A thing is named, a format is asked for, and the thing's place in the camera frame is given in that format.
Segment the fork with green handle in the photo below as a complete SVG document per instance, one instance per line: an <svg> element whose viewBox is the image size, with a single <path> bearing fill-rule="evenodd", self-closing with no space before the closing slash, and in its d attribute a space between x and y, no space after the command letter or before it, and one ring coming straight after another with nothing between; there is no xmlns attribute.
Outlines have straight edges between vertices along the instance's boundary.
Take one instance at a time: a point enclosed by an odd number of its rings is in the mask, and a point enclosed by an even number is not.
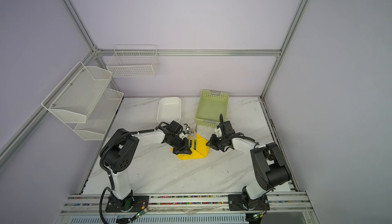
<svg viewBox="0 0 392 224"><path fill-rule="evenodd" d="M195 136L195 130L192 129L192 130L191 130L191 134L190 134L190 136L189 136L189 148L190 148L190 149L193 148L194 136Z"/></svg>

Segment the yellow paper napkin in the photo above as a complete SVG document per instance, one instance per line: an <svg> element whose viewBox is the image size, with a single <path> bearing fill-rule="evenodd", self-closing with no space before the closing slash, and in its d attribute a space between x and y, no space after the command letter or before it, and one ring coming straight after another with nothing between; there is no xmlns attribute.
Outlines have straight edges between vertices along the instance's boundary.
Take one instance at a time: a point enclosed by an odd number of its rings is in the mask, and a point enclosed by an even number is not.
<svg viewBox="0 0 392 224"><path fill-rule="evenodd" d="M194 150L194 146L191 150L191 154L179 154L177 157L180 160L191 160L191 159L202 159L208 156L210 148L206 145L207 140L203 138L200 134L197 136L197 150Z"/></svg>

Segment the spoon with green handle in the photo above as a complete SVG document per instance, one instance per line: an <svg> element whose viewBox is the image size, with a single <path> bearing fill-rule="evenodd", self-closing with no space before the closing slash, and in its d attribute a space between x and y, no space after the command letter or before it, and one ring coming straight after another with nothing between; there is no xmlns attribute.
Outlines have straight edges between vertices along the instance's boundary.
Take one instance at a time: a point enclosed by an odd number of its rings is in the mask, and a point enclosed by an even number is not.
<svg viewBox="0 0 392 224"><path fill-rule="evenodd" d="M184 130L183 130L183 136L185 137L185 138L189 138L190 136L191 136L191 134L192 134L192 128L190 127L190 126L186 126L185 128L184 128Z"/></svg>

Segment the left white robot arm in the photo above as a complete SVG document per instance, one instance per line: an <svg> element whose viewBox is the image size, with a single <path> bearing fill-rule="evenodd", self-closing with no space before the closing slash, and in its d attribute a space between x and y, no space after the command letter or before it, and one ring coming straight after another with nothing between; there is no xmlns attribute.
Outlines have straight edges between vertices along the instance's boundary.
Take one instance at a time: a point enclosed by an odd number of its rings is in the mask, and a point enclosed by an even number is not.
<svg viewBox="0 0 392 224"><path fill-rule="evenodd" d="M189 125L181 125L176 121L161 122L149 130L129 132L118 129L101 149L99 165L110 182L110 192L106 212L130 212L144 207L145 203L137 203L129 182L130 166L139 146L151 144L168 144L175 155L190 155L189 137L192 129Z"/></svg>

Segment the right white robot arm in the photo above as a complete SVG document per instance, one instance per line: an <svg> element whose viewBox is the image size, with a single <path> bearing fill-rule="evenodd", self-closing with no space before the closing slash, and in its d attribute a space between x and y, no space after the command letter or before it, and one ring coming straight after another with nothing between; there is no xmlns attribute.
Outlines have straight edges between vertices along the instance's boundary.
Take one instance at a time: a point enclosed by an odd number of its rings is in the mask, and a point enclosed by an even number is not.
<svg viewBox="0 0 392 224"><path fill-rule="evenodd" d="M260 145L255 139L235 132L229 121L219 123L206 145L222 152L239 150L251 158L255 178L240 195L229 196L231 210L268 210L266 194L292 180L287 161L275 142Z"/></svg>

